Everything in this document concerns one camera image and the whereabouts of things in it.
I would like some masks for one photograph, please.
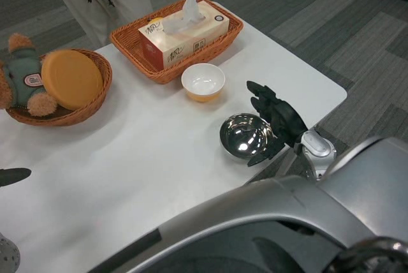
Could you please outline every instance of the tissue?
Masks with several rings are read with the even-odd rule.
[[[183,5],[183,16],[179,18],[164,18],[163,31],[166,34],[175,34],[200,23],[205,17],[200,13],[197,0],[186,0]]]

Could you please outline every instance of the brown wicker basket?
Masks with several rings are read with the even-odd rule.
[[[112,43],[118,48],[118,50],[120,50],[144,75],[159,84],[166,84],[181,75],[184,70],[191,65],[197,63],[207,63],[224,52],[232,44],[234,39],[244,27],[244,24],[240,19],[236,18],[236,16],[222,9],[213,2],[209,0],[198,0],[198,2],[206,1],[208,4],[211,4],[211,6],[229,18],[229,28],[227,34],[221,36],[213,43],[203,47],[172,67],[164,70],[156,69],[143,56],[138,30],[139,28],[147,25],[149,21],[156,17],[167,17],[168,15],[181,10],[185,1],[186,0],[181,0],[173,3],[161,10],[156,11],[155,13],[152,13],[149,16],[136,20],[126,26],[122,26],[112,32],[110,35]]]
[[[58,106],[57,110],[52,115],[46,117],[33,117],[29,114],[26,108],[22,107],[7,109],[8,114],[11,115],[12,118],[18,122],[35,126],[69,126],[85,121],[99,110],[105,100],[110,84],[112,83],[112,69],[109,62],[96,52],[78,49],[73,50],[81,52],[91,58],[99,68],[102,74],[103,88],[98,94],[98,97],[87,106],[75,111]]]

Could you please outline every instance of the stuffed bear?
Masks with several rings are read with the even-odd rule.
[[[37,117],[50,115],[57,101],[49,95],[41,79],[41,61],[28,37],[13,34],[9,39],[12,60],[0,62],[0,108],[27,107]]]

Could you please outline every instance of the gray carpet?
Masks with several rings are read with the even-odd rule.
[[[160,8],[176,0],[152,0]],[[317,130],[343,152],[372,135],[408,142],[408,2],[214,0],[344,87],[348,99]],[[40,53],[92,48],[61,0],[0,0],[0,59],[7,37],[31,36]],[[272,176],[281,159],[256,179]],[[304,159],[290,173],[304,174]]]

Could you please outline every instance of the metal bowl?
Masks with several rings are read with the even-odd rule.
[[[219,131],[221,144],[231,155],[251,159],[272,142],[272,129],[265,120],[252,114],[229,117]]]

